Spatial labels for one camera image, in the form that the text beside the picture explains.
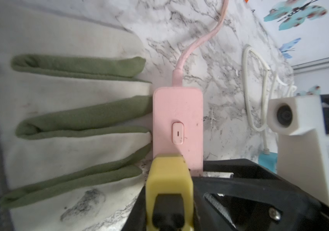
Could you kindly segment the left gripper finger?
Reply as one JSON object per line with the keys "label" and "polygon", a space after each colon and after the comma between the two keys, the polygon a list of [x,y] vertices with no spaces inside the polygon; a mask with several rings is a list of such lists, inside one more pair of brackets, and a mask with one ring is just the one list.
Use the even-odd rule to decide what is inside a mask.
{"label": "left gripper finger", "polygon": [[147,215],[146,215],[146,187],[140,191],[137,200],[127,218],[121,231],[146,231]]}

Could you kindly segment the teal power strip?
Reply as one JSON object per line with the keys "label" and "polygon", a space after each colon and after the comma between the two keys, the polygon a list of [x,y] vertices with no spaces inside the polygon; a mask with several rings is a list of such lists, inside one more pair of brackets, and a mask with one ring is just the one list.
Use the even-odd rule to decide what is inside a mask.
{"label": "teal power strip", "polygon": [[258,164],[267,168],[273,173],[277,173],[277,159],[278,159],[278,154],[270,152],[268,155],[261,153],[258,157]]}

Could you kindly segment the yellow green charger plug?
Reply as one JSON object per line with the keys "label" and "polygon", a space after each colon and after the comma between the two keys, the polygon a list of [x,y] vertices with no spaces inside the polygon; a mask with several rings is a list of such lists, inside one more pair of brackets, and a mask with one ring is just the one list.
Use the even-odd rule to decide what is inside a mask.
{"label": "yellow green charger plug", "polygon": [[180,154],[157,155],[146,183],[149,231],[193,231],[194,187]]}

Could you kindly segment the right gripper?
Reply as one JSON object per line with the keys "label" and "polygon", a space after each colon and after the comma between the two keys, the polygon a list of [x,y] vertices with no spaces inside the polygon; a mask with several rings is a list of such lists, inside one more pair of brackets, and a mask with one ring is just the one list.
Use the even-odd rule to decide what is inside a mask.
{"label": "right gripper", "polygon": [[248,159],[204,161],[205,172],[234,179],[194,177],[196,230],[329,231],[329,207],[290,188],[271,185],[271,172]]}

